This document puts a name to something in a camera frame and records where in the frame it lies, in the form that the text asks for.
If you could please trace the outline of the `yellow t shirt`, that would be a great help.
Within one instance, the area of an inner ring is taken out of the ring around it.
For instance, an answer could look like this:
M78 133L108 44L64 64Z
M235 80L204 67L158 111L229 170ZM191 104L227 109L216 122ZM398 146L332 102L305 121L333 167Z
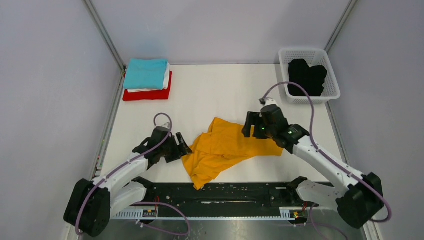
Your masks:
M193 187L199 191L221 172L254 157L281 156L283 149L272 139L244 137L241 124L214 118L208 131L190 146L192 153L182 157L182 164Z

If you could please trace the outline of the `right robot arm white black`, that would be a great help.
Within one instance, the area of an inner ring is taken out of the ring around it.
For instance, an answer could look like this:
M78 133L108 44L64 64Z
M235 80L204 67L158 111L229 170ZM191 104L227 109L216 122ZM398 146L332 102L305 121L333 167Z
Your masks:
M298 124L289 124L276 104L249 111L241 130L246 138L272 140L276 145L308 163L331 186L298 177L290 183L287 201L293 206L311 202L331 209L352 228L360 229L384 207L381 179L373 172L365 175L332 158L311 139L311 133Z

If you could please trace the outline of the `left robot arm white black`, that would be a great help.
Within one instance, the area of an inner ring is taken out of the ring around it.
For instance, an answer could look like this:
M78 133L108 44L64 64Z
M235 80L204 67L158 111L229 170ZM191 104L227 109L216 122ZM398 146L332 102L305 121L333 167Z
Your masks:
M150 137L135 147L127 160L105 175L92 180L79 180L72 191L63 219L77 233L97 237L109 221L125 208L140 202L152 204L155 192L135 181L161 158L167 163L192 154L181 133L173 135L169 128L157 126Z

